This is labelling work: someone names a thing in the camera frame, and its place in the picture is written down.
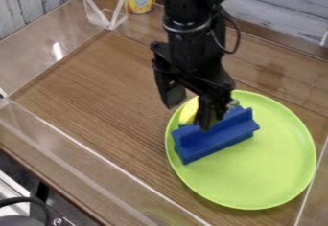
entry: plastic enclosure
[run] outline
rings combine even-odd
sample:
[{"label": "plastic enclosure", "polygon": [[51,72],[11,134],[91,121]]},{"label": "plastic enclosure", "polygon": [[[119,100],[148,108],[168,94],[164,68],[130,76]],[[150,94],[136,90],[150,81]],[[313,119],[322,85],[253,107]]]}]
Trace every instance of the plastic enclosure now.
[{"label": "plastic enclosure", "polygon": [[[99,203],[108,205],[122,218],[130,218],[135,225],[210,225],[174,199],[155,191],[100,153],[11,100],[11,95],[104,29],[131,39],[142,38],[146,45],[154,40],[166,41],[164,31],[150,34],[146,30],[152,25],[148,17],[163,14],[163,7],[155,5],[148,14],[127,19],[123,4],[124,0],[115,0],[112,7],[100,10],[92,0],[72,0],[0,42],[0,88],[4,97],[8,96],[0,100],[0,143],[20,142],[25,148],[39,151],[102,195]],[[57,146],[67,147],[67,152],[59,153]],[[92,163],[92,169],[106,170],[107,176],[115,178],[110,184],[94,181],[95,172],[83,169],[83,166],[90,166],[83,163],[84,157]],[[320,164],[325,163],[328,154],[322,149]],[[294,215],[298,225],[310,225],[313,220],[328,221],[324,212],[328,203],[326,173],[325,166],[321,166],[298,217]],[[325,190],[326,196],[318,198],[317,190]],[[154,212],[154,207],[168,215],[166,219]]]}]

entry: blue plastic object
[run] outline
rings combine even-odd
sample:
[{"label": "blue plastic object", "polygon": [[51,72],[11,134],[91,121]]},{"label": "blue plastic object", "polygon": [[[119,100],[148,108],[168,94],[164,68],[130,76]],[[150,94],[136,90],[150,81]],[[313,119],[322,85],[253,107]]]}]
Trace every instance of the blue plastic object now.
[{"label": "blue plastic object", "polygon": [[229,110],[223,119],[217,122],[209,131],[199,125],[189,124],[171,131],[174,148],[186,165],[211,153],[230,147],[253,137],[260,129],[253,120],[253,110],[241,106]]}]

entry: lime green plate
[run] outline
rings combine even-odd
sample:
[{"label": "lime green plate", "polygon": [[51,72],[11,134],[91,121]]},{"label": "lime green plate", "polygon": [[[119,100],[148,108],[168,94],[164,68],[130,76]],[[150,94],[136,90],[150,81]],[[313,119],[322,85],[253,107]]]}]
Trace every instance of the lime green plate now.
[{"label": "lime green plate", "polygon": [[182,106],[166,129],[166,155],[179,178],[202,197],[235,209],[268,209],[293,199],[312,180],[313,138],[280,103],[245,91],[234,91],[233,98],[253,109],[260,125],[254,136],[185,166],[170,135],[178,128]]}]

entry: wooden table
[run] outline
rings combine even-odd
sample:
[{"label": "wooden table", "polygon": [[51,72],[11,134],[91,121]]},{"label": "wooden table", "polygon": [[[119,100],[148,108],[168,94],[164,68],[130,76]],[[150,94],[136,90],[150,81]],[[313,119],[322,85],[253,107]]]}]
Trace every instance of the wooden table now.
[{"label": "wooden table", "polygon": [[[96,1],[102,6],[112,2]],[[115,32],[102,32],[13,100],[210,224],[293,225],[302,195],[270,210],[231,210],[201,199],[171,170],[164,127],[174,110],[166,110],[159,99],[148,49],[152,40],[164,40],[160,16],[160,12],[131,16]],[[234,31],[227,30],[229,45],[234,38]],[[238,53],[225,57],[223,65],[238,89],[292,109],[309,128],[318,153],[328,130],[326,61],[243,34]],[[142,225],[114,205],[107,191],[120,177],[104,160],[69,139],[63,138],[59,145],[49,134],[41,130],[39,134],[47,153],[13,135],[0,147],[102,224]],[[118,186],[126,196],[142,200],[135,190]]]}]

